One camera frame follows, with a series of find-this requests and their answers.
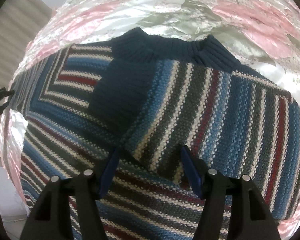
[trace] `knitted sweater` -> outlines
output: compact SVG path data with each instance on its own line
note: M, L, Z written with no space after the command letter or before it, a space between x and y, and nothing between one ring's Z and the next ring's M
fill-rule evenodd
M249 174L275 219L291 217L300 200L300 107L213 36L186 42L137 28L74 44L12 89L11 107L29 121L21 179L30 207L49 177L75 176L126 149L98 202L110 239L192 239L204 202L187 187L182 145L227 176Z

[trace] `pink satin cloth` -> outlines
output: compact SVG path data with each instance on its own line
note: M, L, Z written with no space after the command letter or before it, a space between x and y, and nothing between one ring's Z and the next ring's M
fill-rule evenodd
M187 41L211 33L243 64L291 92L300 105L300 10L293 0L67 0L29 43L14 78L72 43L106 41L137 26L148 34ZM20 138L25 130L11 133L18 118L26 127L20 116L2 115L0 151L24 199ZM9 141L18 143L5 146ZM300 203L294 216L280 223L282 239L289 239L299 224Z

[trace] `sweater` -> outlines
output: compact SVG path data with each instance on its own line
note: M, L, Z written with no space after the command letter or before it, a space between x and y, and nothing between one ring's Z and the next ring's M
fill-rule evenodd
M11 108L29 122L21 183L30 207L49 177L76 176L114 147L126 150L98 202L110 239L192 239L204 201L184 176L182 145L226 176L249 174L277 220L300 200L300 107L211 35L186 42L137 28L74 44L12 89ZM70 206L80 239L75 199ZM221 239L230 212L228 199Z

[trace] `metal screw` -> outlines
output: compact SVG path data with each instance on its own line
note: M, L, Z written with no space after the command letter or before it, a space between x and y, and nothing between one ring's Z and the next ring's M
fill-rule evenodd
M86 176L90 176L93 174L93 170L85 170L83 174Z
M215 169L209 169L208 172L211 175L216 175L218 173L217 170L215 170Z
M52 182L57 182L59 180L58 176L52 176L50 179Z
M250 180L250 176L249 175L243 175L242 179L245 181L249 181Z

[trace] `ribbed collar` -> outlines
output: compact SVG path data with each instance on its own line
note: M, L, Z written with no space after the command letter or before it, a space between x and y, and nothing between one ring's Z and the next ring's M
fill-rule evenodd
M251 68L242 65L212 35L208 35L202 41L183 41L177 38L149 35L137 27L112 41L113 51L121 59L134 63L170 59L191 62L228 73L240 71L261 76Z

